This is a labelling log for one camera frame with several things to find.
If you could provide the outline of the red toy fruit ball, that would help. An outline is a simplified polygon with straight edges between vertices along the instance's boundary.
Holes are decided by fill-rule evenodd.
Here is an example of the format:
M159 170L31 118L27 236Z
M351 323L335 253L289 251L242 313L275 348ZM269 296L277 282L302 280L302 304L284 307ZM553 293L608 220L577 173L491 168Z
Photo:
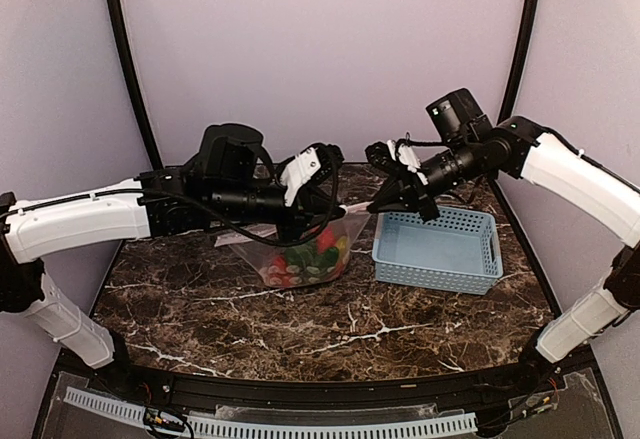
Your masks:
M333 247L336 243L336 238L333 230L327 226L322 233L316 238L316 247L319 254L324 253L327 249Z

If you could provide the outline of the clear zip top bag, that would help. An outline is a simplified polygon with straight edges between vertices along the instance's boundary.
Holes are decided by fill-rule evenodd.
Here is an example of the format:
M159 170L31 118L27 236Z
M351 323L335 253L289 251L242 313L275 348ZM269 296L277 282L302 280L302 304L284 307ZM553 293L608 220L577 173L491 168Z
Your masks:
M331 282L349 262L351 246L370 217L367 207L366 202L347 206L342 218L331 221L319 236L299 246L269 246L237 233L219 236L214 245L230 247L271 288Z

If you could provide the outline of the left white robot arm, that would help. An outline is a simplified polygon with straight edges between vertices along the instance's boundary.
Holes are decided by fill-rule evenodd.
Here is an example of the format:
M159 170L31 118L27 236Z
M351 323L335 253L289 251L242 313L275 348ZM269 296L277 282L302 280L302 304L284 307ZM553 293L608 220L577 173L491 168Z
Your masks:
M142 173L87 192L45 200L1 197L1 309L40 327L120 395L141 386L124 341L69 300L45 270L46 255L116 241L169 237L215 228L251 236L251 226L276 229L275 247L316 238L345 210L335 191L343 155L315 143L275 164L256 129L207 127L186 163Z

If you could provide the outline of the red lychee bunch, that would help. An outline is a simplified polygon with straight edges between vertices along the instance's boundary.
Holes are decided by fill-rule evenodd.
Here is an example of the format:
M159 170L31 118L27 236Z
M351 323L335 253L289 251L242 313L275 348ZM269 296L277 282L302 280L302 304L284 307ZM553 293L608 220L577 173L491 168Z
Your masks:
M276 256L265 269L263 280L266 285L276 288L293 288L308 283L304 269L295 263L289 263L283 255Z

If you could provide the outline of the orange red toy mango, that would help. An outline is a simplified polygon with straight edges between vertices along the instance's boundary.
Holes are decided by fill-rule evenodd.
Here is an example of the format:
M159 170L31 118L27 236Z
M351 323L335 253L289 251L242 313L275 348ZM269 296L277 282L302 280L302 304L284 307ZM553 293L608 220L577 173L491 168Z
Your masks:
M345 258L348 256L349 254L349 250L350 250L350 245L349 245L349 239L346 235L340 237L336 243L335 246L338 248L339 250L339 260L340 261L344 261Z

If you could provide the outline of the green toy avocado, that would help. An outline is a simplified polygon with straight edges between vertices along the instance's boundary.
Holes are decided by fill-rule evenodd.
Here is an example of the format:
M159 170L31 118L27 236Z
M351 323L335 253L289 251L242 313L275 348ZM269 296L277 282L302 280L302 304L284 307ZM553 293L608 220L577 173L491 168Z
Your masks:
M319 255L315 245L300 245L287 248L284 251L284 257L288 266L298 266L306 268L311 265L312 260Z

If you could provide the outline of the green toy cucumber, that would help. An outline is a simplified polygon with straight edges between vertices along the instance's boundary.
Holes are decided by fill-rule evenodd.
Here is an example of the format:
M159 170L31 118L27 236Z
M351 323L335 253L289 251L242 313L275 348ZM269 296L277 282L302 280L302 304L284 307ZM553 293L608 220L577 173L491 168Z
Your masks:
M307 267L307 271L313 275L322 275L331 272L336 267L339 259L340 249L330 247L312 260L311 265Z

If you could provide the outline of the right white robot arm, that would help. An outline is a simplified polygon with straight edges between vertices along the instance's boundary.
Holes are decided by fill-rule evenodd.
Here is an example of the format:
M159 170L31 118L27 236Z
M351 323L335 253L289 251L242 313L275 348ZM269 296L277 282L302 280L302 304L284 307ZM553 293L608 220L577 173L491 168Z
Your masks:
M522 116L491 124L466 88L437 99L426 112L443 152L421 161L413 150L416 142L409 138L369 145L367 161L388 176L369 212L410 212L434 219L437 196L462 182L502 171L571 203L623 244L609 273L534 335L522 362L511 369L511 385L530 393L547 379L549 364L638 311L639 189L549 127Z

